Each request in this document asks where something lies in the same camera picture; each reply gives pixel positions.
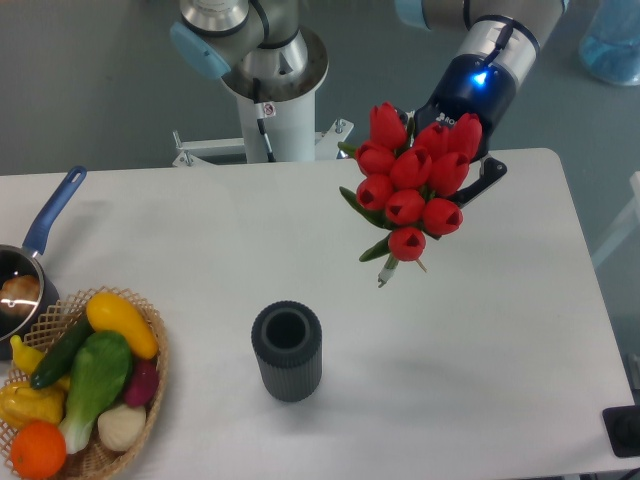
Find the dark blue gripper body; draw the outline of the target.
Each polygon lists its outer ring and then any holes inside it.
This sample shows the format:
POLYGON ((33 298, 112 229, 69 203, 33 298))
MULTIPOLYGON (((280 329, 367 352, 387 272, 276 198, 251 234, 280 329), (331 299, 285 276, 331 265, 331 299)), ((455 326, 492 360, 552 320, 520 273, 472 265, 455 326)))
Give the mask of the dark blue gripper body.
POLYGON ((540 44, 522 23, 486 15, 469 30, 429 100, 414 113, 415 131, 433 123, 449 128, 474 114, 482 125, 484 156, 497 125, 537 59, 540 44))

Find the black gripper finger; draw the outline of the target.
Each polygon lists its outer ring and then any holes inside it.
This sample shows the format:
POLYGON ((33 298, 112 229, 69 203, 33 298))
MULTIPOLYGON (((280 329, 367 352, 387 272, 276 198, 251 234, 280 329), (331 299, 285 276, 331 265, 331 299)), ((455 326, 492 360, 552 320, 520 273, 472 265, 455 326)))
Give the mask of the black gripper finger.
POLYGON ((469 186, 460 189, 453 195, 453 202, 464 208, 486 190, 494 186, 507 174, 507 166, 500 160, 486 156, 480 160, 479 176, 469 186))

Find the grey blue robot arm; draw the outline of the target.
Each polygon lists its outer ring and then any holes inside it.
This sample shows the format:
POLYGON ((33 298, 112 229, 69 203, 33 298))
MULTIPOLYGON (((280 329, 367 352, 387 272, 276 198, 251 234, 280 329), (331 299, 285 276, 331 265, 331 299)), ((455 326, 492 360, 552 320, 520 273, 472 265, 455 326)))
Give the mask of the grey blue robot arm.
MULTIPOLYGON (((480 118, 490 137, 538 58, 564 1, 399 1, 405 24, 467 34, 426 104, 418 129, 480 118)), ((320 38, 299 21, 295 1, 183 1, 171 41, 202 76, 235 96, 251 163, 327 159, 333 137, 315 132, 315 93, 328 71, 320 38)))

